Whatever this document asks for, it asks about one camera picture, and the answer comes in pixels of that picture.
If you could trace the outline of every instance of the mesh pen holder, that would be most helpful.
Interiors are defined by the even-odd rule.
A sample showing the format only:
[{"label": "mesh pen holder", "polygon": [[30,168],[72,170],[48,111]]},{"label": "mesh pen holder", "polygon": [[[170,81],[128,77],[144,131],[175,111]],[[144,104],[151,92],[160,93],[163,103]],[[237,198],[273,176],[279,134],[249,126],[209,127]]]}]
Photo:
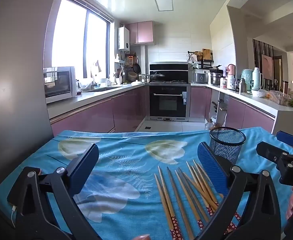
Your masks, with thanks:
[{"label": "mesh pen holder", "polygon": [[230,127],[216,127],[210,131],[210,148],[214,154],[236,163],[245,134]]}]

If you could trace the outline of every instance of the ceiling light panel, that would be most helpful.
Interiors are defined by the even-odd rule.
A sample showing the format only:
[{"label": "ceiling light panel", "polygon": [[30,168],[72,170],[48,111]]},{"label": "ceiling light panel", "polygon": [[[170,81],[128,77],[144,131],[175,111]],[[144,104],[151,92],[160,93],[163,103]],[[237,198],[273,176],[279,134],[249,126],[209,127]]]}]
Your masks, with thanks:
[{"label": "ceiling light panel", "polygon": [[173,0],[154,0],[159,12],[173,11]]}]

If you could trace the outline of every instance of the countertop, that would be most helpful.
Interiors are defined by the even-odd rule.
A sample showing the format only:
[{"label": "countertop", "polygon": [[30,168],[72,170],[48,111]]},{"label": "countertop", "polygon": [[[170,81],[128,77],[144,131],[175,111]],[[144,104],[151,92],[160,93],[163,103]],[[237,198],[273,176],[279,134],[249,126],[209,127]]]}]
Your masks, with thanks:
[{"label": "countertop", "polygon": [[74,98],[68,98],[68,99],[47,104],[48,116],[50,119],[52,119],[53,117],[56,117],[60,114],[67,113],[79,107],[91,104],[101,99],[112,97],[114,95],[126,92],[134,88],[142,87],[142,86],[144,86],[144,84],[136,85],[136,86],[132,86],[131,84],[114,85],[114,86],[111,86],[111,87],[115,87],[114,89],[107,90],[107,91],[82,92],[81,95],[78,95]]},{"label": "countertop", "polygon": [[208,84],[195,84],[191,83],[191,86],[200,86],[200,87],[209,87],[211,89],[220,91],[222,93],[225,93],[227,95],[233,96],[234,98],[237,98],[241,101],[244,101],[250,105],[253,105],[273,116],[277,116],[279,111],[291,111],[293,112],[293,107],[290,106],[281,106],[276,104],[275,102],[272,102],[271,100],[267,98],[257,98],[253,97],[252,95],[248,95],[247,93],[236,93],[232,90],[228,90],[225,88],[220,88],[219,86],[213,86]]},{"label": "countertop", "polygon": [[[67,113],[69,111],[72,111],[74,109],[77,109],[79,107],[91,104],[93,102],[108,98],[108,97],[112,97],[114,95],[126,92],[128,90],[131,89],[135,89],[138,87],[142,87],[145,84],[140,84],[140,85],[136,85],[136,86],[132,86],[131,84],[127,84],[127,85],[114,85],[114,89],[111,90],[107,90],[107,91],[100,91],[100,92],[84,92],[81,95],[78,95],[74,98],[68,98],[68,99],[64,99],[61,101],[57,101],[57,102],[53,102],[53,103],[49,103],[47,105],[48,107],[48,115],[49,118],[52,119],[58,115]],[[272,101],[270,101],[269,99],[266,98],[256,98],[253,97],[252,95],[248,95],[246,93],[236,93],[232,90],[228,90],[228,89],[222,89],[218,86],[212,86],[212,85],[208,85],[208,84],[195,84],[195,83],[191,83],[191,86],[200,86],[200,87],[209,87],[211,89],[220,91],[222,93],[225,93],[227,95],[233,96],[241,101],[244,101],[250,105],[253,105],[273,116],[277,116],[279,111],[290,111],[293,112],[293,107],[289,107],[289,106],[281,106],[278,105]]]}]

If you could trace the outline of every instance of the blue tablecloth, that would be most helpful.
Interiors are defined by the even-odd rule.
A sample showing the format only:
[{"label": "blue tablecloth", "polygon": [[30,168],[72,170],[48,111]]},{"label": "blue tablecloth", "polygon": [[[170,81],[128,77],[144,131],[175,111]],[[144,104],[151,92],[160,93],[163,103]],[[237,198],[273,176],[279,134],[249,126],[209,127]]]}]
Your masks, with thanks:
[{"label": "blue tablecloth", "polygon": [[[265,141],[291,154],[293,149],[277,141],[275,136],[262,128],[242,131],[247,140],[241,149],[237,165],[246,172],[259,173],[261,170],[270,172],[276,190],[280,193],[278,200],[281,222],[284,225],[291,187],[279,183],[280,174],[275,164],[258,156],[255,148],[257,143]],[[171,239],[154,180],[154,173],[158,174],[158,165],[163,170],[177,220],[186,238],[187,233],[166,167],[168,166],[173,172],[180,167],[189,174],[186,161],[192,162],[195,159],[199,162],[197,147],[202,141],[209,144],[208,131],[113,134],[63,131],[21,163],[0,184],[0,209],[10,217],[12,207],[6,199],[25,166],[39,167],[43,174],[52,173],[57,167],[66,167],[74,157],[82,154],[91,143],[95,143],[100,152],[98,163],[83,190],[74,196],[74,200],[102,239],[129,240],[141,234],[150,234],[152,240]],[[174,179],[196,236],[200,230],[175,174]],[[196,195],[202,203],[200,195],[197,192]],[[239,214],[242,214],[247,198],[248,194],[244,194],[237,210]],[[49,199],[60,227],[68,231],[52,194],[49,194]]]}]

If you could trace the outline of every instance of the oven handle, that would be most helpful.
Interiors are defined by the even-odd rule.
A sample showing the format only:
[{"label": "oven handle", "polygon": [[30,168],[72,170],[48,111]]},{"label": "oven handle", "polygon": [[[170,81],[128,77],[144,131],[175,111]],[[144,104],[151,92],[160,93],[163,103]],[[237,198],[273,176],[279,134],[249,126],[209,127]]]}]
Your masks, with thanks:
[{"label": "oven handle", "polygon": [[174,96],[174,97],[182,97],[183,95],[163,95],[163,94],[153,94],[154,96]]}]

